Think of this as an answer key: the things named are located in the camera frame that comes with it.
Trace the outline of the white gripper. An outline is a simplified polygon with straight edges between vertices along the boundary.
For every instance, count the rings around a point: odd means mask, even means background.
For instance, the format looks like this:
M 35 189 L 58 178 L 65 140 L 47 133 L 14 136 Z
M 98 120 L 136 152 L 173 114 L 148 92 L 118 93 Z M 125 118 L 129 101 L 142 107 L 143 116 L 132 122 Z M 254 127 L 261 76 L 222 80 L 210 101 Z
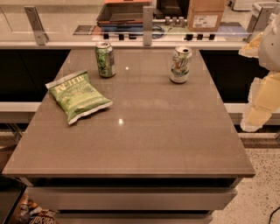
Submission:
M 241 129 L 259 130 L 280 108 L 280 14 L 253 37 L 239 52 L 246 58 L 259 58 L 259 65 L 270 71 L 263 79 L 254 78 L 245 105 Z

